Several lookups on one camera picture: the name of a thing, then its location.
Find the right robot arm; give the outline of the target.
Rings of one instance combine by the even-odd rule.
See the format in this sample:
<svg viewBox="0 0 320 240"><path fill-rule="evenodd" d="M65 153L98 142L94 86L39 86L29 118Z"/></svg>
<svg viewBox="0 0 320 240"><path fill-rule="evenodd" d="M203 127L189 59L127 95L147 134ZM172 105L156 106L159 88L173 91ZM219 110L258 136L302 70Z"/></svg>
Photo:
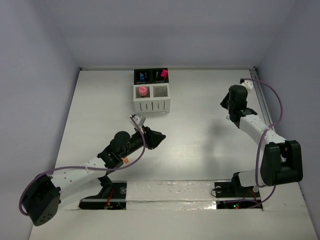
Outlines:
<svg viewBox="0 0 320 240"><path fill-rule="evenodd" d="M278 135L272 125L266 125L257 112L247 106L251 89L250 83L232 85L220 104L234 125L257 144L255 168L237 172L232 177L230 190L235 196L242 196L249 187L274 187L303 179L301 145Z"/></svg>

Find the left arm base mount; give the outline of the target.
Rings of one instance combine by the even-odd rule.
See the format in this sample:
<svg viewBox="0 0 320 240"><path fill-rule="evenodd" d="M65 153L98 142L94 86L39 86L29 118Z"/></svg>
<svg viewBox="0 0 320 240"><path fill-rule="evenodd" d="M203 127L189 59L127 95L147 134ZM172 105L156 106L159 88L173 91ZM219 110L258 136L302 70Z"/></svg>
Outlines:
<svg viewBox="0 0 320 240"><path fill-rule="evenodd" d="M108 176L98 178L101 190L79 201L81 210L125 210L127 208L127 182L112 182Z"/></svg>

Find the pink cap black highlighter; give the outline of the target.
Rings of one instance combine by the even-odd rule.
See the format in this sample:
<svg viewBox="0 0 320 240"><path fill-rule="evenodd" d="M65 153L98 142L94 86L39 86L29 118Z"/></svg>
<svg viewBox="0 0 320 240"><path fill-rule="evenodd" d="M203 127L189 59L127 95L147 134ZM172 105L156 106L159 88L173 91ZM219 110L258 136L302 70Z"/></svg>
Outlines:
<svg viewBox="0 0 320 240"><path fill-rule="evenodd" d="M167 78L168 75L168 71L166 69L163 69L160 76L161 76L161 80L164 81Z"/></svg>

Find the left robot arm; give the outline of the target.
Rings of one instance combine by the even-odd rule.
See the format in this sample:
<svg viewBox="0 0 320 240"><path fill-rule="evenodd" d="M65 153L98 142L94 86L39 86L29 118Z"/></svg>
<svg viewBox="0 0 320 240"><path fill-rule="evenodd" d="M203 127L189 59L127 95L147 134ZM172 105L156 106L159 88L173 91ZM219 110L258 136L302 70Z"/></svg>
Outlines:
<svg viewBox="0 0 320 240"><path fill-rule="evenodd" d="M112 181L108 175L124 169L123 159L135 151L153 150L166 138L161 132L142 126L133 135L119 131L109 145L95 158L81 166L65 166L38 174L25 188L19 199L20 212L29 217L34 226L51 220L58 210L73 202L73 196L85 184L98 180L93 191L106 198Z"/></svg>

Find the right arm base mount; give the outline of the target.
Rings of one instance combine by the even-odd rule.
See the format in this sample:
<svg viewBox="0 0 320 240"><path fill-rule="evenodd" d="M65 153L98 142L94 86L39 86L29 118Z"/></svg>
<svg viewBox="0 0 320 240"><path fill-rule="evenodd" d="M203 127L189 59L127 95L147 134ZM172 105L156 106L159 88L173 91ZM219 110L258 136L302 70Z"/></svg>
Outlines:
<svg viewBox="0 0 320 240"><path fill-rule="evenodd" d="M210 192L218 210L262 209L262 200L256 186L241 186L238 173L231 180L216 181Z"/></svg>

